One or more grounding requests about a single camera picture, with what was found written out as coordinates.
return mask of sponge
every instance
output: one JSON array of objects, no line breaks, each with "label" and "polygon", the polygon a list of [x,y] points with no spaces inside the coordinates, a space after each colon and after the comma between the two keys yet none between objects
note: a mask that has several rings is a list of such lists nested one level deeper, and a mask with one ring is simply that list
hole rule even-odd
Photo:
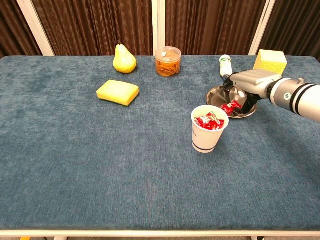
[{"label": "sponge", "polygon": [[253,69],[264,69],[281,74],[287,66],[287,59],[283,51],[260,50]]},{"label": "sponge", "polygon": [[96,95],[99,99],[107,100],[124,106],[129,106],[136,96],[138,96],[138,94],[138,86],[116,80],[108,80],[96,91]]}]

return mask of table edge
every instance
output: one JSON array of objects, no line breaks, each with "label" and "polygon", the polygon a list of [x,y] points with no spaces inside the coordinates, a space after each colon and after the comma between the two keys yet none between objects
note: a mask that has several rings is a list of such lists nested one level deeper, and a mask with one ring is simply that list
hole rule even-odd
[{"label": "table edge", "polygon": [[295,230],[0,230],[0,237],[320,237],[320,231]]}]

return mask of white paper cup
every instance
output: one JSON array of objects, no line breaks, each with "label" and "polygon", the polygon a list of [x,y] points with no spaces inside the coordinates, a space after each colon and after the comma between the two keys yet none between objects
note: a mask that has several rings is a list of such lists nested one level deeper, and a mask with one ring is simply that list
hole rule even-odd
[{"label": "white paper cup", "polygon": [[[219,120],[224,120],[223,128],[217,130],[207,130],[198,126],[195,118],[207,115],[209,112],[214,112]],[[229,124],[229,117],[221,108],[212,105],[202,105],[195,108],[191,113],[192,120],[192,146],[200,153],[212,152],[223,131]]]}]

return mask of brown curtain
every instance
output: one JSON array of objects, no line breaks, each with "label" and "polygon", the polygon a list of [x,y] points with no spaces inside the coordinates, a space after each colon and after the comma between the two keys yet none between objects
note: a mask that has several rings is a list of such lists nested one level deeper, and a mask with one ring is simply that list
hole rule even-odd
[{"label": "brown curtain", "polygon": [[0,1],[0,58],[11,55],[42,55],[15,0]]},{"label": "brown curtain", "polygon": [[247,55],[266,0],[166,0],[165,44],[185,55]]},{"label": "brown curtain", "polygon": [[153,55],[151,0],[32,0],[56,55]]},{"label": "brown curtain", "polygon": [[320,61],[320,0],[276,0],[259,49]]}]

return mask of yellow pear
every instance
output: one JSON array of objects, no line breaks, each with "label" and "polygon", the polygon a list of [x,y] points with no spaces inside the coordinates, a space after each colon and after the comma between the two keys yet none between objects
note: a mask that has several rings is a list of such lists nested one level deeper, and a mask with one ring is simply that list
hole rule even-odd
[{"label": "yellow pear", "polygon": [[129,74],[135,70],[137,60],[124,45],[118,44],[115,47],[113,66],[118,72]]}]

